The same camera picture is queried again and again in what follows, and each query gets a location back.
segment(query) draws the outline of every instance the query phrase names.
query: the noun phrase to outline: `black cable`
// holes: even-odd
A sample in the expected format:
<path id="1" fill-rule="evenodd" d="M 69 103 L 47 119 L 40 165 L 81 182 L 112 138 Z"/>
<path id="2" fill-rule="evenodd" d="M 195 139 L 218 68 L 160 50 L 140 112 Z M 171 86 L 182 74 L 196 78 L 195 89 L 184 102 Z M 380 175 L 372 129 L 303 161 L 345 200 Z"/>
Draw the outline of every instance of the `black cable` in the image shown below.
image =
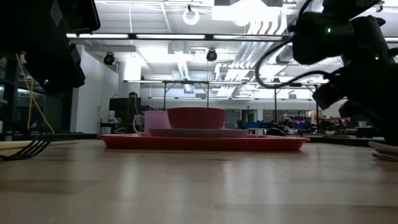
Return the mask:
<path id="1" fill-rule="evenodd" d="M 311 2 L 312 2 L 312 0 L 307 0 L 307 1 L 303 4 L 303 6 L 302 6 L 301 9 L 300 9 L 300 12 L 298 13 L 298 17 L 300 17 L 300 16 L 304 13 L 304 10 L 308 7 L 308 5 L 309 5 Z M 260 79 L 260 67 L 261 67 L 263 61 L 264 61 L 268 56 L 270 56 L 271 54 L 273 54 L 274 52 L 276 52 L 277 50 L 279 50 L 281 47 L 285 46 L 286 44 L 290 43 L 291 41 L 293 41 L 293 37 L 291 37 L 291 38 L 289 38 L 288 40 L 286 40 L 285 42 L 283 42 L 283 43 L 277 45 L 277 46 L 274 47 L 272 50 L 267 51 L 267 52 L 259 59 L 259 61 L 258 61 L 257 64 L 255 65 L 255 67 L 254 67 L 254 75 L 255 75 L 255 77 L 256 77 L 257 82 L 258 82 L 262 87 L 264 87 L 264 88 L 280 88 L 280 87 L 283 87 L 283 86 L 287 86 L 287 85 L 291 84 L 292 82 L 294 82 L 294 81 L 296 81 L 296 80 L 298 80 L 298 79 L 300 79 L 300 78 L 306 77 L 307 75 L 311 75 L 311 74 L 321 74 L 321 75 L 324 75 L 324 76 L 330 76 L 330 75 L 331 75 L 330 73 L 324 72 L 324 71 L 312 71 L 312 72 L 307 72 L 307 73 L 304 73 L 304 74 L 302 74 L 302 75 L 299 75 L 298 77 L 295 77 L 295 78 L 289 80 L 287 83 L 283 83 L 283 84 L 280 84 L 280 85 L 266 85 L 266 84 L 264 84 L 264 82 Z"/>
<path id="2" fill-rule="evenodd" d="M 309 5 L 311 2 L 312 2 L 312 0 L 307 0 L 307 1 L 303 4 L 303 6 L 302 6 L 301 9 L 300 9 L 300 12 L 298 13 L 298 16 L 299 16 L 299 17 L 304 13 L 304 10 L 306 10 L 306 8 L 308 7 L 308 5 Z"/>
<path id="3" fill-rule="evenodd" d="M 291 80 L 289 80 L 289 81 L 287 81 L 285 83 L 279 84 L 279 85 L 266 85 L 266 84 L 264 84 L 265 86 L 263 86 L 263 87 L 269 88 L 268 86 L 271 86 L 270 88 L 281 88 L 281 87 L 290 85 L 293 82 L 295 82 L 295 81 L 297 81 L 297 80 L 299 80 L 301 78 L 304 78 L 304 77 L 309 76 L 309 75 L 314 75 L 314 74 L 320 74 L 320 75 L 323 75 L 324 77 L 326 77 L 327 79 L 330 79 L 332 76 L 334 76 L 334 73 L 335 72 L 328 73 L 328 72 L 325 72 L 325 71 L 322 71 L 322 70 L 315 70 L 315 71 L 306 72 L 304 74 L 301 74 L 301 75 L 299 75 L 297 77 L 294 77 L 293 79 L 291 79 Z"/>
<path id="4" fill-rule="evenodd" d="M 276 52 L 277 50 L 279 50 L 281 47 L 285 46 L 286 44 L 290 43 L 293 40 L 293 37 L 289 38 L 288 40 L 286 40 L 285 42 L 279 44 L 278 46 L 274 47 L 272 50 L 267 51 L 263 56 L 261 56 L 260 60 L 257 62 L 257 64 L 254 66 L 254 75 L 256 76 L 256 80 L 257 82 L 263 86 L 264 88 L 275 88 L 275 86 L 273 85 L 266 85 L 264 84 L 264 82 L 262 82 L 262 80 L 260 79 L 260 67 L 263 63 L 263 61 L 270 56 L 271 54 L 273 54 L 274 52 Z"/>

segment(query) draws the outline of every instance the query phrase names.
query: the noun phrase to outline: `security camera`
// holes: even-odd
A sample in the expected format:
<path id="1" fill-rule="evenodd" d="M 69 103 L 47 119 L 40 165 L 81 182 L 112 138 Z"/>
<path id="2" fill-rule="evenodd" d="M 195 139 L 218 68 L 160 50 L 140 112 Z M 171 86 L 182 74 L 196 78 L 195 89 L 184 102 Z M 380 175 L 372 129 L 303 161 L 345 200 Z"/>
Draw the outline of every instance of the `security camera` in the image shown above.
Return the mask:
<path id="1" fill-rule="evenodd" d="M 105 65 L 114 65 L 116 63 L 116 59 L 113 56 L 113 52 L 106 53 L 104 57 L 104 64 Z"/>
<path id="2" fill-rule="evenodd" d="M 217 53 L 215 49 L 210 49 L 207 53 L 206 59 L 208 62 L 214 62 L 217 60 Z"/>

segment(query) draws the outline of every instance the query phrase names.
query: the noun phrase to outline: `red bowl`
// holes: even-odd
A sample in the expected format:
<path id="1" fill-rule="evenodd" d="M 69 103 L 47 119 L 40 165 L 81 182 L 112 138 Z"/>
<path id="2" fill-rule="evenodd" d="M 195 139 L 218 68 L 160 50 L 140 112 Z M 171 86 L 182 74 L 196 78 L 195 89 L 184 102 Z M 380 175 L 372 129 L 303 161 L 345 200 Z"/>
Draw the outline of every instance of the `red bowl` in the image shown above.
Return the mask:
<path id="1" fill-rule="evenodd" d="M 218 108 L 171 108 L 167 110 L 172 128 L 220 129 L 225 110 Z"/>

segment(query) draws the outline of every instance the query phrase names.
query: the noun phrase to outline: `computer monitor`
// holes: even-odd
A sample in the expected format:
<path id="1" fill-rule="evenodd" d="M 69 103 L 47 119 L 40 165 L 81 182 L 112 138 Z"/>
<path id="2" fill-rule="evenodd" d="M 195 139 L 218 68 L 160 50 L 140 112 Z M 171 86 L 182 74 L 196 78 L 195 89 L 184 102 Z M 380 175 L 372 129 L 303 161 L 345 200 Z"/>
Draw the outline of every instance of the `computer monitor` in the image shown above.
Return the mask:
<path id="1" fill-rule="evenodd" d="M 141 98 L 112 98 L 109 101 L 109 110 L 115 111 L 115 118 L 131 124 L 134 116 L 141 113 Z"/>

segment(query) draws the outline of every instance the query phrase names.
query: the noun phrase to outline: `table surface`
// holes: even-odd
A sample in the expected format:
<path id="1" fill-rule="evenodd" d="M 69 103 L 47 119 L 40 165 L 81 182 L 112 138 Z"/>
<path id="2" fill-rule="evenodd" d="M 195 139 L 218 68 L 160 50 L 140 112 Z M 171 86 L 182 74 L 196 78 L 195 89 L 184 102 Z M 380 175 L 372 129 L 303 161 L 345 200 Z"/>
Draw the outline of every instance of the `table surface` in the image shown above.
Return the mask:
<path id="1" fill-rule="evenodd" d="M 371 148 L 300 153 L 105 150 L 100 140 L 0 162 L 1 223 L 394 223 L 398 163 Z"/>

